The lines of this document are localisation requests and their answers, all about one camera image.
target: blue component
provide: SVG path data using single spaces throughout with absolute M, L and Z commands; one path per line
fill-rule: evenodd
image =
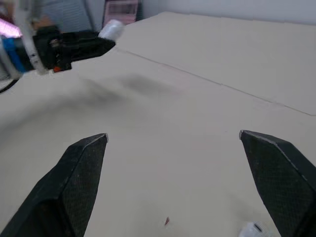
M 13 38 L 8 38 L 8 39 L 2 39 L 4 49 L 6 50 L 7 54 L 9 55 L 12 63 L 14 64 L 15 68 L 21 72 L 21 73 L 26 73 L 27 71 L 25 70 L 19 55 L 15 51 L 15 45 Z

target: cable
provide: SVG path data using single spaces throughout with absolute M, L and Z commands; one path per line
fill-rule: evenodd
M 12 82 L 10 82 L 8 85 L 6 85 L 5 87 L 3 87 L 2 89 L 0 89 L 0 94 L 6 92 L 7 90 L 11 89 L 11 87 L 13 87 L 16 83 L 18 82 L 18 80 L 13 80 Z

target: carbon fiber texture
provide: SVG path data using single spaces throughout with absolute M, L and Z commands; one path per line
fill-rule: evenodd
M 96 146 L 84 151 L 62 193 L 63 205 L 76 237 L 84 235 L 98 193 L 103 151 Z
M 259 195 L 281 236 L 316 236 L 316 196 L 304 171 L 297 169 L 278 143 L 251 135 L 241 140 Z M 280 141 L 296 150 L 292 144 Z M 306 159 L 301 156 L 298 161 Z

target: white wall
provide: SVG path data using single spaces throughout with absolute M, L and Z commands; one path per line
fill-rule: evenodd
M 316 24 L 316 0 L 143 0 L 145 17 L 163 11 Z
M 85 0 L 95 30 L 102 29 L 105 0 Z

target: small debris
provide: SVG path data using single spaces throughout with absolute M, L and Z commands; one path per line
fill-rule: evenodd
M 169 217 L 167 217 L 167 219 L 166 219 L 166 221 L 164 223 L 164 226 L 168 225 L 169 222 L 170 222 L 170 219 L 169 219 Z

